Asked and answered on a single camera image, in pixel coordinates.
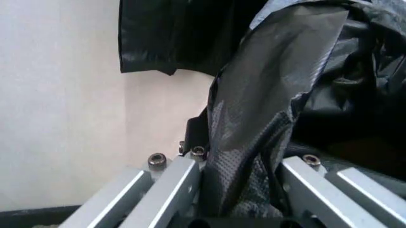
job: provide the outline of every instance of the textured black plastic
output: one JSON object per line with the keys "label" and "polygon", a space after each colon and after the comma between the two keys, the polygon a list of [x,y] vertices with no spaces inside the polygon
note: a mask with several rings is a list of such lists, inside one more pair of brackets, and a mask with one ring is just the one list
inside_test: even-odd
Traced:
{"label": "textured black plastic", "polygon": [[286,213],[275,171],[293,140],[334,151],[335,143],[379,136],[400,147],[385,167],[406,164],[401,12],[361,1],[301,3],[270,14],[244,38],[209,95],[203,214]]}

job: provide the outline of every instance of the silver metal bar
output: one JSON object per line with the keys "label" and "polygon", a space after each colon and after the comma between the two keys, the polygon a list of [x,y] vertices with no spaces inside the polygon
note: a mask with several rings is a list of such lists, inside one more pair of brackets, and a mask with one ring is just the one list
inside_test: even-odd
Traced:
{"label": "silver metal bar", "polygon": [[165,228],[177,212],[184,214],[199,187],[198,164],[176,157],[120,228]]}
{"label": "silver metal bar", "polygon": [[329,228],[386,227],[298,157],[282,161],[282,177],[296,217],[314,214]]}
{"label": "silver metal bar", "polygon": [[326,178],[389,227],[406,227],[406,201],[355,168]]}
{"label": "silver metal bar", "polygon": [[75,211],[60,228],[113,227],[152,185],[148,172],[126,168]]}

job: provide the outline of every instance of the black plastic bag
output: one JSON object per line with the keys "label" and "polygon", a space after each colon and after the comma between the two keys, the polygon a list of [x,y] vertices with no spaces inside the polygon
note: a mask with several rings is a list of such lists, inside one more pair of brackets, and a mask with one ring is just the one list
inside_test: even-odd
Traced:
{"label": "black plastic bag", "polygon": [[296,145],[406,180],[399,12],[369,2],[301,3],[245,37],[209,95],[203,214],[286,213],[275,171],[299,153]]}
{"label": "black plastic bag", "polygon": [[266,0],[121,0],[121,72],[177,68],[215,76]]}

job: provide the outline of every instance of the black fabric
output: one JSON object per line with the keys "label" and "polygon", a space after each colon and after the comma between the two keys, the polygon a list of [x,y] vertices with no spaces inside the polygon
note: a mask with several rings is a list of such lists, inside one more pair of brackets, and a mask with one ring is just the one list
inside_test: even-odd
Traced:
{"label": "black fabric", "polygon": [[121,0],[121,72],[216,75],[266,0]]}
{"label": "black fabric", "polygon": [[[275,172],[293,141],[333,153],[378,137],[382,148],[394,147],[381,167],[406,164],[400,12],[360,1],[300,3],[270,14],[245,37],[209,95],[203,214],[286,213]],[[357,152],[369,157],[367,165],[379,159],[369,147]],[[404,172],[389,175],[404,180]]]}

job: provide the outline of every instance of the screw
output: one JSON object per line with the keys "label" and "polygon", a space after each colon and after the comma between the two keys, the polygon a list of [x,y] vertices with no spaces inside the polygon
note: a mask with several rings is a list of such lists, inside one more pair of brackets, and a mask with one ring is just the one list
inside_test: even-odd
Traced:
{"label": "screw", "polygon": [[304,160],[304,162],[307,165],[309,165],[311,167],[314,167],[314,168],[319,167],[320,164],[321,164],[320,159],[318,157],[314,156],[314,155],[311,155],[311,154],[304,155],[302,157],[302,159]]}
{"label": "screw", "polygon": [[179,142],[179,155],[183,155],[184,141]]}
{"label": "screw", "polygon": [[203,162],[206,160],[206,150],[201,146],[195,146],[192,149],[191,157],[198,162]]}
{"label": "screw", "polygon": [[148,158],[148,166],[151,170],[158,171],[166,168],[166,156],[163,153],[154,153]]}

